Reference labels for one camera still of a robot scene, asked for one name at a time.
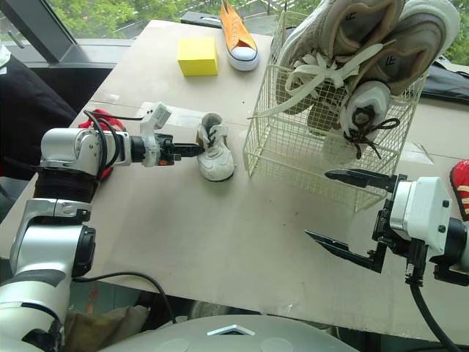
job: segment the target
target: white wire basket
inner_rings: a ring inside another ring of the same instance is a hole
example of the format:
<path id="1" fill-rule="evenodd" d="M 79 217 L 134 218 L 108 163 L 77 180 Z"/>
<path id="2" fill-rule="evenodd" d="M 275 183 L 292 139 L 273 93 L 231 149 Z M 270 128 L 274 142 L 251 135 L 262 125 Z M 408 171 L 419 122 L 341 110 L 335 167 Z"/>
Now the white wire basket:
<path id="1" fill-rule="evenodd" d="M 243 148 L 245 168 L 250 176 L 276 179 L 349 205 L 355 211 L 365 209 L 384 199 L 386 192 L 329 180 L 324 173 L 331 169 L 347 168 L 393 174 L 425 78 L 415 81 L 399 97 L 392 97 L 386 118 L 397 118 L 400 124 L 390 130 L 380 130 L 374 142 L 381 158 L 371 147 L 367 147 L 362 148 L 363 155 L 357 160 L 354 157 L 356 148 L 346 143 L 337 132 L 331 132 L 331 125 L 339 119 L 339 110 L 325 106 L 324 100 L 320 103 L 310 95 L 299 103 L 304 104 L 301 107 L 304 110 L 297 114 L 296 111 L 288 111 L 291 114 L 283 112 L 258 117 L 260 112 L 277 105 L 279 90 L 276 87 L 285 85 L 285 80 L 281 78 L 286 78 L 286 73 L 291 70 L 275 65 L 276 59 L 287 37 L 287 30 L 296 27 L 305 18 L 305 15 L 294 12 L 281 14 Z M 328 97 L 331 101 L 341 101 L 346 95 L 344 89 L 335 89 L 333 83 L 328 81 L 317 91 L 319 96 Z"/>

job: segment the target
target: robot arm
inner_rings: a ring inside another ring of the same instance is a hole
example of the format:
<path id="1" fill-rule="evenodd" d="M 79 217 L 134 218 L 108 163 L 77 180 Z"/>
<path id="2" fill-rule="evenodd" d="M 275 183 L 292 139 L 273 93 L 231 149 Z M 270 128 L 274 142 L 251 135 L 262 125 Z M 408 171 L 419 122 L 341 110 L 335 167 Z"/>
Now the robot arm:
<path id="1" fill-rule="evenodd" d="M 170 115 L 156 104 L 141 121 L 140 136 L 83 128 L 55 128 L 44 135 L 34 197 L 10 251 L 14 276 L 0 286 L 3 351 L 60 349 L 70 283 L 92 267 L 96 231 L 82 223 L 91 216 L 101 164 L 173 165 L 204 151 L 155 132 Z"/>
<path id="2" fill-rule="evenodd" d="M 469 285 L 468 229 L 450 217 L 451 197 L 439 177 L 408 181 L 405 175 L 387 176 L 359 169 L 326 173 L 357 187 L 385 189 L 391 197 L 378 213 L 372 239 L 377 248 L 368 257 L 352 253 L 346 243 L 306 231 L 332 254 L 381 272 L 386 249 L 407 259 L 406 283 L 422 286 L 427 263 L 434 263 L 437 280 Z"/>

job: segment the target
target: tabletop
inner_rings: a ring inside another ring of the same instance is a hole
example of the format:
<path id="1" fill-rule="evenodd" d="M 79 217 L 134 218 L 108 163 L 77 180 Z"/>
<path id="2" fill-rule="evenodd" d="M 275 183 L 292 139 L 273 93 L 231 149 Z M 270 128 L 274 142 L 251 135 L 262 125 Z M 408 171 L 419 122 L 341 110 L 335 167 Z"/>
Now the tabletop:
<path id="1" fill-rule="evenodd" d="M 177 65 L 179 37 L 214 37 L 219 74 L 182 76 Z M 169 295 L 312 320 L 351 329 L 435 340 L 405 284 L 405 260 L 389 254 L 382 274 L 340 260 L 313 242 L 314 230 L 365 254 L 382 203 L 358 213 L 329 199 L 274 180 L 249 177 L 242 148 L 248 120 L 270 50 L 270 37 L 254 35 L 261 63 L 250 73 L 233 70 L 220 30 L 152 21 L 125 58 L 87 104 L 133 117 L 145 102 L 216 111 L 229 127 L 229 147 L 237 168 L 223 183 L 206 181 L 195 158 L 171 167 L 140 164 L 116 168 L 103 182 L 87 224 L 97 230 L 89 275 L 141 271 L 155 277 Z M 448 174 L 468 158 L 469 109 L 423 100 L 410 129 L 398 172 L 409 179 Z M 73 123 L 84 121 L 83 114 Z M 137 122 L 125 122 L 137 134 Z M 197 121 L 170 118 L 164 133 L 175 142 L 194 142 Z M 0 255 L 8 257 L 34 179 L 0 224 Z M 455 197 L 452 216 L 460 218 Z M 110 282 L 153 290 L 130 277 Z M 438 323 L 459 344 L 469 345 L 468 289 L 432 278 L 422 293 Z"/>

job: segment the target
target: black shoelace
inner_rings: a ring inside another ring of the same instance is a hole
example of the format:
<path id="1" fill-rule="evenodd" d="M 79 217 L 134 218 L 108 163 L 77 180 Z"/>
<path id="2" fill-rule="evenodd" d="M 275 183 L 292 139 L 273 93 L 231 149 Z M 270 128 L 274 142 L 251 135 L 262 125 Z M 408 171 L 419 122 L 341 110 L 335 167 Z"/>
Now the black shoelace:
<path id="1" fill-rule="evenodd" d="M 215 143 L 215 136 L 213 136 L 213 135 L 215 134 L 215 132 L 216 132 L 216 130 L 213 130 L 212 133 L 209 133 L 209 134 L 208 134 L 209 142 L 208 142 L 208 145 L 207 145 L 207 146 L 208 146 L 209 148 L 213 147 L 213 145 L 214 145 L 214 143 Z"/>
<path id="2" fill-rule="evenodd" d="M 374 143 L 373 141 L 370 141 L 368 138 L 366 138 L 366 136 L 368 136 L 372 132 L 375 132 L 376 130 L 391 130 L 399 126 L 400 123 L 401 122 L 399 121 L 399 119 L 392 118 L 392 119 L 384 120 L 375 126 L 371 124 L 368 124 L 366 126 L 358 126 L 358 130 L 350 129 L 350 136 L 344 133 L 344 138 L 349 143 L 352 143 L 355 146 L 355 148 L 357 148 L 356 157 L 358 160 L 360 160 L 363 155 L 361 148 L 360 148 L 360 144 L 369 145 L 373 149 L 373 151 L 376 153 L 376 155 L 378 155 L 378 158 L 381 159 L 381 155 L 376 148 L 377 144 Z"/>

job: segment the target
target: yellow sponge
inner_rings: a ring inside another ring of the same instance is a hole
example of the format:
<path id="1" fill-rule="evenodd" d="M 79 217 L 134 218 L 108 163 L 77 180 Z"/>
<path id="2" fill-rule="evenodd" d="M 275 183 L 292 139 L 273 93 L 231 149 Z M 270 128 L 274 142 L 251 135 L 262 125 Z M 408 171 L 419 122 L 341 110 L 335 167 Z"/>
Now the yellow sponge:
<path id="1" fill-rule="evenodd" d="M 177 61 L 184 76 L 218 75 L 215 38 L 181 38 Z"/>

